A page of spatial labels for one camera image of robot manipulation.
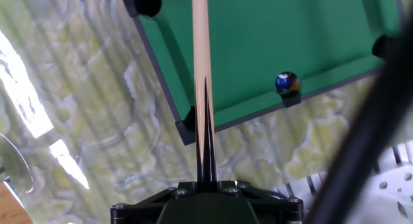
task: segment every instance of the wooden surface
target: wooden surface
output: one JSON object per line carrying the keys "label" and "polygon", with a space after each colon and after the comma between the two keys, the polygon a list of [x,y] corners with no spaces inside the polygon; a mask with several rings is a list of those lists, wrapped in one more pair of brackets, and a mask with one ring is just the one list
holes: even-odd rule
{"label": "wooden surface", "polygon": [[0,224],[32,224],[26,211],[4,183],[0,183]]}

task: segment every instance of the wooden cue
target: wooden cue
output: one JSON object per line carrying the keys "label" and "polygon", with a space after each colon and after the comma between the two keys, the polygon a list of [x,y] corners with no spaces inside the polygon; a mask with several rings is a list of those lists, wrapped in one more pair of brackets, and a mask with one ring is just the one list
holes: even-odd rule
{"label": "wooden cue", "polygon": [[[196,99],[196,138],[203,174],[215,180],[214,106],[212,101],[211,56],[208,23],[208,0],[192,0],[194,35],[194,76]],[[205,172],[205,167],[213,172]]]}

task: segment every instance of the black mount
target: black mount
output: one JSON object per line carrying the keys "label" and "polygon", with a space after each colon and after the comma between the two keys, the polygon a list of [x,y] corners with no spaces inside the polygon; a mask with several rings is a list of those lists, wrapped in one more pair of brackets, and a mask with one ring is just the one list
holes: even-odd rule
{"label": "black mount", "polygon": [[135,205],[110,208],[111,224],[135,223],[301,223],[303,201],[235,181],[217,182],[217,192],[198,192],[197,182],[181,182]]}

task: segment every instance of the green marble surface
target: green marble surface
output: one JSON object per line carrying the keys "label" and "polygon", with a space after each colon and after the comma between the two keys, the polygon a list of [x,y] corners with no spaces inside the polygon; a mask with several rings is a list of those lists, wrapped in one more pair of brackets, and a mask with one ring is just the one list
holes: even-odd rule
{"label": "green marble surface", "polygon": [[[112,204],[195,180],[122,0],[0,0],[0,31],[0,158],[35,223],[109,223]],[[325,170],[373,81],[216,134],[219,178],[272,189]],[[410,113],[393,143],[412,138]]]}

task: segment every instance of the green felt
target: green felt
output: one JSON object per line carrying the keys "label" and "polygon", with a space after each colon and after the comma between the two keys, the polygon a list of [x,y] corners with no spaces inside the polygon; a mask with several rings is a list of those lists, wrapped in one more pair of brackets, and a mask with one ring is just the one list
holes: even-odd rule
{"label": "green felt", "polygon": [[[141,17],[181,119],[194,105],[192,0]],[[275,80],[302,94],[377,67],[374,41],[399,28],[395,0],[208,0],[216,126],[282,103]]]}

